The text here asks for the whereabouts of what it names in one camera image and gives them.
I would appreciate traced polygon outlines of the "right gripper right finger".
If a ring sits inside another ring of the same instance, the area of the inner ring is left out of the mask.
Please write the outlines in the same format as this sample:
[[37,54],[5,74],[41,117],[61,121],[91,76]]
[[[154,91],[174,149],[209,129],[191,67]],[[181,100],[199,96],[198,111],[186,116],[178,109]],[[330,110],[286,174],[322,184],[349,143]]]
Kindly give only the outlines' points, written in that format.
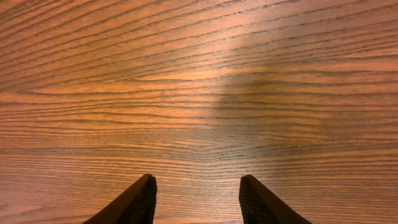
[[311,224],[253,175],[241,177],[239,204],[244,224]]

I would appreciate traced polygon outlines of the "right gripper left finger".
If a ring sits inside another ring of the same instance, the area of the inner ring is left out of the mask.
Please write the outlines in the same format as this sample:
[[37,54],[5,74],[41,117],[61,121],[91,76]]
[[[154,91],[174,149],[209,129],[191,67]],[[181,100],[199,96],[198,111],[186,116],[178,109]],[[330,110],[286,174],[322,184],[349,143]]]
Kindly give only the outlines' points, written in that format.
[[153,224],[156,199],[156,178],[144,174],[84,224]]

